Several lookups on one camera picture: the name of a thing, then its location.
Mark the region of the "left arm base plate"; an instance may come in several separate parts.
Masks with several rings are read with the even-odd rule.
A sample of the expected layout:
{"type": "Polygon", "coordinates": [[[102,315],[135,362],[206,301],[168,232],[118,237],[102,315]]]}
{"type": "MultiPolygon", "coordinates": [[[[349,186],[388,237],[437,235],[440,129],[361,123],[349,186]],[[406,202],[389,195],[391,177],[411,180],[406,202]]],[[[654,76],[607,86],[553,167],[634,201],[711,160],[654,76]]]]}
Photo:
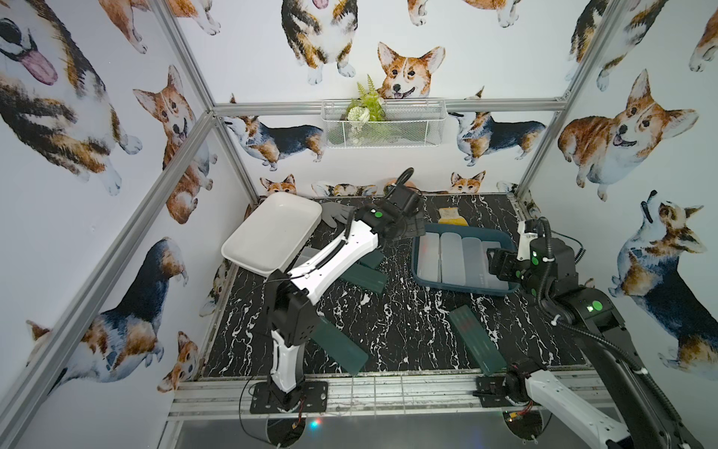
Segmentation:
{"type": "Polygon", "coordinates": [[[273,382],[258,383],[251,393],[250,413],[323,413],[327,409],[328,388],[327,382],[304,381],[290,393],[285,393],[273,382]]]}

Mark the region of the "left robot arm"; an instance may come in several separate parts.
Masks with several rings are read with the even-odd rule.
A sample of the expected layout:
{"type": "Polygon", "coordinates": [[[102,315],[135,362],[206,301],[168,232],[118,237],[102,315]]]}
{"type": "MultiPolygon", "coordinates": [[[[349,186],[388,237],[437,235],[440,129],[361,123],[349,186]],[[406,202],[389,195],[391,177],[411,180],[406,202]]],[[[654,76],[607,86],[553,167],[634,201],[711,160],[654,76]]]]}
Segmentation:
{"type": "Polygon", "coordinates": [[[403,238],[422,219],[416,203],[380,201],[350,209],[340,233],[313,258],[265,282],[267,327],[273,343],[269,383],[282,396],[304,382],[303,351],[319,324],[317,304],[326,290],[364,256],[403,238]]]}

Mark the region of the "teal storage box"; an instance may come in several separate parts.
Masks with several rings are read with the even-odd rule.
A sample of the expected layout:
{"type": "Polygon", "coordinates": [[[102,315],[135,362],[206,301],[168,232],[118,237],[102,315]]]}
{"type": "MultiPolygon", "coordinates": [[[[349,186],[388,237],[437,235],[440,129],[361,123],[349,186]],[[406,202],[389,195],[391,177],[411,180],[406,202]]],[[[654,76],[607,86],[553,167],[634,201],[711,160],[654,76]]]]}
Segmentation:
{"type": "Polygon", "coordinates": [[[506,232],[475,226],[428,224],[413,240],[411,273],[421,286],[485,296],[504,296],[518,289],[488,271],[487,251],[516,250],[506,232]]]}

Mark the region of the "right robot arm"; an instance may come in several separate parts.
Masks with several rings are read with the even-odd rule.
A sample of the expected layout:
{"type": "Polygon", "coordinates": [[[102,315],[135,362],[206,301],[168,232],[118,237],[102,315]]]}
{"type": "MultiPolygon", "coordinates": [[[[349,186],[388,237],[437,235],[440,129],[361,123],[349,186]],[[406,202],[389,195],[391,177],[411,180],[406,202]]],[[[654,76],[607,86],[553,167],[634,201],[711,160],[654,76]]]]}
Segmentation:
{"type": "Polygon", "coordinates": [[[494,248],[488,271],[517,282],[551,329],[574,338],[620,413],[612,419],[531,359],[510,364],[492,393],[516,405],[546,409],[591,448],[699,448],[701,442],[650,376],[622,316],[608,297],[578,283],[570,248],[533,247],[527,260],[494,248]]]}

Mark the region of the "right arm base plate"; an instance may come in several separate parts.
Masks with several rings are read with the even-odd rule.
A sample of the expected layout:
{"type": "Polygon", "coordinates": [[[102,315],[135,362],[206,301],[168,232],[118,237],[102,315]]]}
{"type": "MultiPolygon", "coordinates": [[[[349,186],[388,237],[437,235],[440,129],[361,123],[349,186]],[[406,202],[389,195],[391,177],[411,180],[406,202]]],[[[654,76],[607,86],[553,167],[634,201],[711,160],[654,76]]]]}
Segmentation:
{"type": "Polygon", "coordinates": [[[503,377],[477,377],[471,395],[484,407],[519,407],[540,405],[530,394],[530,387],[539,381],[554,380],[551,372],[539,370],[529,374],[506,373],[503,377]]]}

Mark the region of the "clear case with red pen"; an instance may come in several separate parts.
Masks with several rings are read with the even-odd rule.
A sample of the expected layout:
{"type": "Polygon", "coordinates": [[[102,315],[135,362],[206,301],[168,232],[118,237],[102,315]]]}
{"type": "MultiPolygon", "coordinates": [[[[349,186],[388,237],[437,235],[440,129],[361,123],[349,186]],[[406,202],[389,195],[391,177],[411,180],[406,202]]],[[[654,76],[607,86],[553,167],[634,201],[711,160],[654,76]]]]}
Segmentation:
{"type": "Polygon", "coordinates": [[[426,282],[441,281],[441,238],[437,233],[426,233],[419,239],[416,273],[426,282]]]}

